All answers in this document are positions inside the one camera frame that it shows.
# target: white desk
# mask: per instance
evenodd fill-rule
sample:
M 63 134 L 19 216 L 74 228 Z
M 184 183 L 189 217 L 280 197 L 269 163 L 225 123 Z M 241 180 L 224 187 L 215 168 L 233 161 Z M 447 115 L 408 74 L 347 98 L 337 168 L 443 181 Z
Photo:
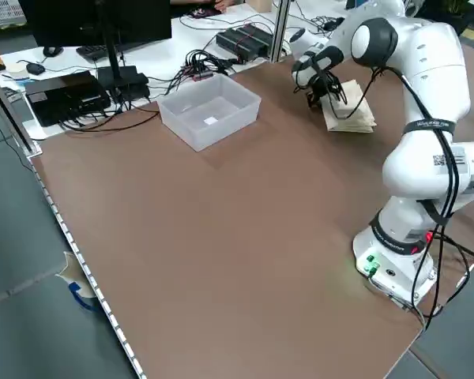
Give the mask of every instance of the white desk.
M 344 15 L 344 5 L 345 2 L 336 2 L 334 0 L 300 0 L 300 6 L 307 18 L 312 18 L 316 16 L 331 16 L 339 17 Z M 274 29 L 274 22 L 276 20 L 276 11 L 277 8 L 273 7 L 273 11 L 269 13 L 256 13 L 247 4 L 241 4 L 237 6 L 232 6 L 228 8 L 225 14 L 222 14 L 217 17 L 212 17 L 214 19 L 222 20 L 193 20 L 189 17 L 183 17 L 182 22 L 184 24 L 191 25 L 195 28 L 206 28 L 207 30 L 193 30 L 188 28 L 181 23 L 180 19 L 172 20 L 172 38 L 160 41 L 157 43 L 150 43 L 139 47 L 137 49 L 127 51 L 125 53 L 126 64 L 131 66 L 136 66 L 138 71 L 145 74 L 147 77 L 157 77 L 161 79 L 170 79 L 177 73 L 180 66 L 183 64 L 186 54 L 194 49 L 202 49 L 207 42 L 211 40 L 219 32 L 218 29 L 224 30 L 231 26 L 240 26 L 244 22 L 239 22 L 248 17 L 251 17 L 246 22 L 261 22 L 267 24 L 272 30 Z M 298 6 L 296 3 L 292 3 L 290 7 L 290 14 L 297 17 L 300 16 Z M 259 28 L 268 30 L 263 24 L 257 24 Z M 305 21 L 299 20 L 294 17 L 288 18 L 288 27 L 304 27 L 313 29 L 314 27 L 310 26 Z M 287 30 L 286 38 L 289 39 L 290 35 L 295 32 L 295 29 Z M 224 49 L 218 47 L 215 42 L 212 42 L 208 47 L 207 51 L 221 58 L 232 58 L 233 55 Z M 7 65 L 16 63 L 21 59 L 30 62 L 41 62 L 44 56 L 42 53 L 42 48 L 37 47 L 34 49 L 18 51 L 11 54 L 5 54 L 2 56 L 4 63 Z M 236 71 L 242 71 L 243 69 L 248 69 L 252 66 L 256 66 L 262 62 L 264 59 L 257 59 L 255 62 L 248 63 L 242 66 L 235 66 Z M 46 71 L 42 75 L 39 75 L 38 79 L 47 79 L 49 77 L 58 77 L 61 75 L 67 75 L 76 71 L 80 67 L 86 67 L 94 73 L 94 67 L 92 64 L 83 59 L 77 52 L 76 47 L 66 47 L 65 50 L 57 57 L 48 58 L 44 64 L 46 69 L 51 70 L 62 70 L 58 72 Z M 109 66 L 107 59 L 102 59 L 97 62 L 97 66 Z M 16 82 L 6 79 L 0 73 L 0 85 L 2 87 L 10 87 L 12 89 L 23 91 L 24 88 Z M 151 80 L 149 82 L 151 87 L 160 87 L 160 88 L 150 88 L 151 97 L 158 96 L 161 93 L 164 93 L 163 89 L 166 84 L 158 81 Z M 135 106 L 139 106 L 146 103 L 146 100 L 138 100 L 134 103 Z M 59 126 L 50 126 L 50 127 L 41 127 L 37 121 L 26 122 L 24 124 L 26 130 L 30 134 L 31 138 L 34 139 L 45 139 L 46 137 L 62 133 L 62 129 Z

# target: metal pole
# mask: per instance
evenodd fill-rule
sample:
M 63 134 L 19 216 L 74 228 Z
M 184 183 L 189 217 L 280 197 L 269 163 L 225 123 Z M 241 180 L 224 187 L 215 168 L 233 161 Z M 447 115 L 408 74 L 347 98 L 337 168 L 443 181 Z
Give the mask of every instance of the metal pole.
M 121 72 L 119 71 L 119 61 L 116 55 L 116 46 L 114 42 L 114 26 L 112 25 L 109 17 L 107 16 L 107 8 L 105 0 L 95 0 L 96 12 L 99 15 L 100 27 L 102 28 L 103 42 L 107 48 L 107 55 L 109 56 L 109 64 L 112 70 L 112 77 L 114 82 L 118 82 L 122 79 Z
M 6 94 L 3 93 L 0 88 L 0 115 L 2 116 L 2 121 L 4 125 L 9 129 L 11 134 L 14 136 L 17 144 L 21 150 L 25 153 L 27 157 L 35 156 L 41 153 L 39 145 L 35 144 L 28 132 L 23 126 L 23 123 L 17 117 L 16 112 L 14 111 L 12 105 L 6 97 Z
M 290 10 L 291 0 L 279 0 L 277 6 L 276 29 L 272 38 L 272 48 L 270 49 L 270 61 L 278 62 L 283 49 L 284 32 L 288 22 L 288 11 Z

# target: gray floor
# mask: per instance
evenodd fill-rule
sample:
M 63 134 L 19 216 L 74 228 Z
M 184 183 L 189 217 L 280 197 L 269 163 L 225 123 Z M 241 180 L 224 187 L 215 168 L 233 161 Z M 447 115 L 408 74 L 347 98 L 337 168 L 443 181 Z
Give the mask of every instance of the gray floor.
M 53 275 L 66 249 L 33 173 L 1 143 L 0 379 L 136 377 L 107 319 Z
M 439 377 L 474 379 L 474 272 L 412 350 Z
M 387 379 L 435 379 L 435 375 L 418 358 L 407 351 Z

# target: keyboard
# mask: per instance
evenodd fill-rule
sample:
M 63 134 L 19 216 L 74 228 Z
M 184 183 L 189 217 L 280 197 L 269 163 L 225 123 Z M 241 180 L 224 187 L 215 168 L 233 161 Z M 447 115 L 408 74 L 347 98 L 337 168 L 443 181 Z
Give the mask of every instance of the keyboard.
M 120 46 L 116 46 L 116 51 L 120 53 L 121 51 L 131 50 L 135 47 L 145 45 L 146 42 L 136 42 L 136 43 L 123 43 Z M 107 48 L 104 45 L 96 46 L 82 46 L 76 49 L 76 52 L 84 59 L 87 59 L 90 62 L 98 61 L 99 59 L 107 57 Z

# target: person's hand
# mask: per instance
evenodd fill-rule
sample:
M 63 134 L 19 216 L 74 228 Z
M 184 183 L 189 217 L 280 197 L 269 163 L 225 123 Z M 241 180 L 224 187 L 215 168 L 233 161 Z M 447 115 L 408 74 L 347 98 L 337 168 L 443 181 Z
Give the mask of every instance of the person's hand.
M 233 0 L 216 0 L 214 8 L 219 10 L 221 13 L 224 13 L 229 6 L 233 4 Z

